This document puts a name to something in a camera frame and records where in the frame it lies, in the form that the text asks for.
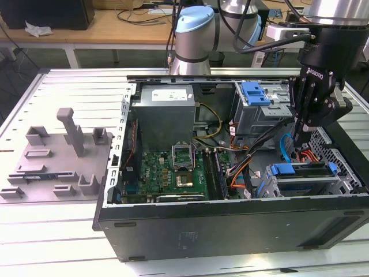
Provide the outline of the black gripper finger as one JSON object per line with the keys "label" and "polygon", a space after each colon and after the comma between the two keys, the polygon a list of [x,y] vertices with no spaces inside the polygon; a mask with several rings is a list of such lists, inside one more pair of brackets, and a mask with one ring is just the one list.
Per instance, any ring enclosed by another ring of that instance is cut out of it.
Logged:
{"label": "black gripper finger", "polygon": [[295,126],[292,133],[294,144],[304,144],[310,140],[313,129],[311,110],[313,93],[313,77],[306,75],[289,78],[290,104],[295,113]]}
{"label": "black gripper finger", "polygon": [[342,95],[337,98],[328,96],[319,103],[313,103],[307,109],[302,128],[302,144],[310,141],[312,132],[318,127],[328,126],[352,111],[351,101]]}

